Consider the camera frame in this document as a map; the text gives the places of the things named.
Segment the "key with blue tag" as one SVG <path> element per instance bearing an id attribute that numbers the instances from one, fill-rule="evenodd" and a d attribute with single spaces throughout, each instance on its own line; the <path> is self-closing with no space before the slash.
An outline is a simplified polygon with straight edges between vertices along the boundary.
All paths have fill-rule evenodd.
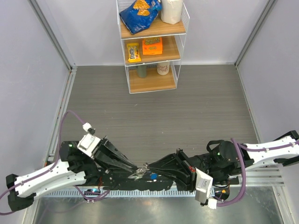
<path id="1" fill-rule="evenodd" d="M 150 179 L 151 180 L 156 180 L 157 179 L 157 174 L 156 173 L 151 173 L 150 174 Z"/>

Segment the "metal key organizer with rings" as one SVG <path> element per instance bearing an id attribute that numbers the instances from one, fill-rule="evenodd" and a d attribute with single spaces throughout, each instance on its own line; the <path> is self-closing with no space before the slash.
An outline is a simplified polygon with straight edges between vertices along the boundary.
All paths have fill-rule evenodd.
<path id="1" fill-rule="evenodd" d="M 137 181 L 141 179 L 147 172 L 149 172 L 149 170 L 149 164 L 145 163 L 141 168 L 138 168 L 132 175 L 130 175 L 128 179 Z"/>

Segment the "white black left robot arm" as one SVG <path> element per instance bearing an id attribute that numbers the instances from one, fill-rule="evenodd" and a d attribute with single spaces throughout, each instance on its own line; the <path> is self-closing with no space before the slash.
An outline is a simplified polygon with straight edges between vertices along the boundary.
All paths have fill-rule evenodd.
<path id="1" fill-rule="evenodd" d="M 35 199 L 72 185 L 96 185 L 105 171 L 113 168 L 133 173 L 137 166 L 108 139 L 86 134 L 80 141 L 64 141 L 60 159 L 31 174 L 6 177 L 11 211 L 31 206 Z"/>

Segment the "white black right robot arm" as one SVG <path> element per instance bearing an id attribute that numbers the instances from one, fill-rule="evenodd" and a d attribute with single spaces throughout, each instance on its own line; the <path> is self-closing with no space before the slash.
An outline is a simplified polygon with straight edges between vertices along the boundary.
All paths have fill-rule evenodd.
<path id="1" fill-rule="evenodd" d="M 208 142 L 207 153 L 188 157 L 182 149 L 149 164 L 153 182 L 165 177 L 175 182 L 179 190 L 194 191 L 205 185 L 226 186 L 229 180 L 255 168 L 299 161 L 299 135 L 289 131 L 271 142 L 240 144 L 226 140 Z"/>

